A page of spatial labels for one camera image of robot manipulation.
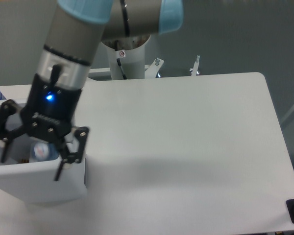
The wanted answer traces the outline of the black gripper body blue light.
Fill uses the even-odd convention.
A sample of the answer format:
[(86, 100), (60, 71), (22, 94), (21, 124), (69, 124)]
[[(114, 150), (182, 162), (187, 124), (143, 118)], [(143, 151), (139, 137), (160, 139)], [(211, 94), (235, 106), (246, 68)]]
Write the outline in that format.
[(64, 145), (81, 92), (52, 86), (35, 74), (27, 103), (20, 111), (21, 134)]

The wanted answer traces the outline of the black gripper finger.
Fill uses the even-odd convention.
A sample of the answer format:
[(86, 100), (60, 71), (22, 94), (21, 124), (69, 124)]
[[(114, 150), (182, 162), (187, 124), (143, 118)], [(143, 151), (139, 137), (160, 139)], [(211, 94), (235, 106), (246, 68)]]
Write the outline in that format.
[(90, 129), (86, 126), (73, 128), (73, 136), (78, 142), (78, 148), (76, 152), (69, 151), (64, 137), (56, 137), (53, 144), (55, 145), (62, 160), (54, 177), (54, 181), (59, 181), (65, 164), (80, 164), (82, 162), (89, 132)]
[(20, 163), (21, 159), (29, 159), (31, 140), (22, 123), (8, 127), (9, 119), (15, 124), (21, 121), (22, 106), (8, 99), (0, 105), (0, 163)]

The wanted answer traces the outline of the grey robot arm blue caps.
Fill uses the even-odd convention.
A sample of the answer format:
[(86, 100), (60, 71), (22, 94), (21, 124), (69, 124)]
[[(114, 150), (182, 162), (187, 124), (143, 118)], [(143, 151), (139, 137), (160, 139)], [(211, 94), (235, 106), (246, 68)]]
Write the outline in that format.
[(72, 125), (97, 48), (103, 41), (178, 30), (180, 0), (59, 0), (25, 106), (0, 106), (0, 163), (14, 139), (28, 135), (54, 144), (65, 165), (83, 160), (89, 128)]

